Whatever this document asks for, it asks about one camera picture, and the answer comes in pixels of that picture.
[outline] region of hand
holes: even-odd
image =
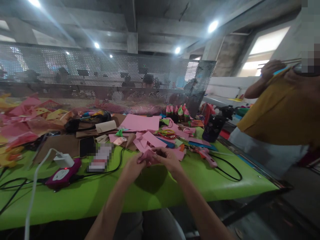
[[[273,74],[276,71],[279,71],[281,69],[284,69],[286,65],[282,63],[280,60],[271,60],[267,62],[264,67],[261,69],[262,77],[266,80],[269,81],[272,77]]]
[[[138,163],[139,158],[143,153],[138,153],[132,158],[128,159],[126,165],[124,166],[119,181],[124,182],[126,185],[133,183],[137,177],[140,175],[142,169],[146,166],[146,161]]]
[[[172,150],[164,147],[152,148],[152,150],[156,152],[156,154],[153,155],[153,158],[162,163],[175,180],[178,180],[180,176],[185,175],[180,161]]]

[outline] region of white cable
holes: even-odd
[[[47,155],[45,156],[45,158],[42,160],[42,162],[39,164],[39,166],[37,167],[36,171],[34,172],[33,175],[33,184],[32,184],[32,192],[31,192],[31,200],[29,203],[29,208],[27,211],[27,216],[26,216],[26,223],[25,223],[25,229],[24,229],[24,240],[29,240],[29,235],[30,235],[30,215],[31,215],[31,210],[32,210],[32,205],[33,205],[33,200],[34,200],[34,195],[36,193],[36,186],[37,186],[37,179],[38,179],[38,171],[40,169],[40,167],[42,166],[42,164],[47,160],[47,158],[49,157],[50,153],[52,150],[55,150],[57,152],[57,154],[61,154],[59,151],[57,151],[54,148],[50,148]]]

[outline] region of paper roll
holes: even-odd
[[[98,133],[107,132],[116,128],[117,128],[117,125],[114,120],[96,124],[96,129]]]

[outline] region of forearm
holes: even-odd
[[[260,97],[264,90],[266,90],[267,83],[270,79],[261,77],[258,81],[248,87],[247,91],[244,94],[244,97],[247,99],[254,99]]]
[[[182,174],[177,179],[177,182],[182,189],[201,239],[233,239],[228,229],[223,225],[188,177]]]
[[[127,189],[128,184],[126,184],[125,181],[121,181],[120,179],[116,183],[109,195],[108,201],[97,216],[85,240],[113,239],[122,212],[124,196]]]

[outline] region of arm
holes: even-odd
[[[124,197],[128,187],[139,176],[141,170],[146,166],[145,162],[137,163],[142,153],[128,160],[123,168],[121,176],[111,191],[108,201],[90,228],[85,240],[112,240],[120,218]]]
[[[264,90],[268,87],[269,80],[273,77],[273,73],[285,68],[286,65],[279,60],[269,61],[261,69],[262,77],[252,84],[244,94],[245,98],[254,99],[260,97]]]
[[[196,187],[188,179],[174,153],[167,148],[154,148],[154,158],[163,163],[172,177],[177,181],[191,214],[195,220],[201,239],[231,240],[234,239],[221,220],[213,212]]]

